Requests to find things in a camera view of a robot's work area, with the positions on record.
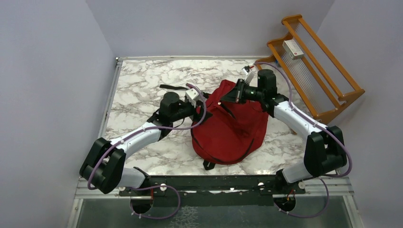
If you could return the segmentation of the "red backpack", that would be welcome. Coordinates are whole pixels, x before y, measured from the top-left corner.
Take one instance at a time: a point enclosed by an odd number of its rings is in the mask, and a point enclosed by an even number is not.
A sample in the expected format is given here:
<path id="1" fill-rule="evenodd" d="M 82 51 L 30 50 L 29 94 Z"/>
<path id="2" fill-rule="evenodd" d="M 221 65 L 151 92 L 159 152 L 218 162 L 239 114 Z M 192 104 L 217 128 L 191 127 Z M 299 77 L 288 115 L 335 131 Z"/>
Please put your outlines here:
<path id="1" fill-rule="evenodd" d="M 203 158 L 207 171 L 216 164 L 242 161 L 262 145 L 266 135 L 269 114 L 262 111 L 260 103 L 220 101 L 234 87 L 234 82 L 222 80 L 218 88 L 206 94 L 206 117 L 191 129 L 193 149 Z"/>

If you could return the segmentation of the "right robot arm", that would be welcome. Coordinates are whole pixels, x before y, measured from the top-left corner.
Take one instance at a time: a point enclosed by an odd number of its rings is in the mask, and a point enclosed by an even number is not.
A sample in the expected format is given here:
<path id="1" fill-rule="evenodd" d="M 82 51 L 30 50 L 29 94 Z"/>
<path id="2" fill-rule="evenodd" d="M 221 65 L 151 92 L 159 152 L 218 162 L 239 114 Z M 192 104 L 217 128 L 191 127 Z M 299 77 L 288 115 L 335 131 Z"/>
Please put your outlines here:
<path id="1" fill-rule="evenodd" d="M 237 104 L 259 102 L 264 112 L 285 123 L 306 142 L 303 161 L 276 172 L 273 186 L 278 192 L 286 193 L 296 182 L 317 178 L 347 165 L 348 155 L 340 128 L 315 121 L 294 106 L 290 97 L 278 93 L 272 70 L 258 71 L 257 86 L 250 86 L 250 67 L 243 71 L 246 79 L 238 79 L 221 101 Z"/>

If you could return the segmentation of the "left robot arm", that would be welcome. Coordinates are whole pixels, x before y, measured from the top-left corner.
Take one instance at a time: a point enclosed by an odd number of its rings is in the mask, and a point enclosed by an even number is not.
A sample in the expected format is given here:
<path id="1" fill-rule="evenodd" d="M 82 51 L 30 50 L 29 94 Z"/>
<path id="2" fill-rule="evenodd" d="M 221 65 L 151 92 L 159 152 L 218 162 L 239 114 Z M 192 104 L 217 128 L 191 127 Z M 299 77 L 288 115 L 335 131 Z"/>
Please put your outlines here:
<path id="1" fill-rule="evenodd" d="M 198 87 L 187 86 L 184 99 L 175 92 L 165 93 L 157 111 L 136 130 L 112 140 L 103 137 L 95 140 L 79 171 L 89 190 L 108 194 L 125 187 L 132 188 L 138 195 L 148 192 L 146 173 L 139 168 L 125 168 L 125 161 L 171 131 L 178 131 L 173 125 L 176 121 L 191 118 L 194 123 L 188 129 L 202 124 L 207 116 L 206 98 Z"/>

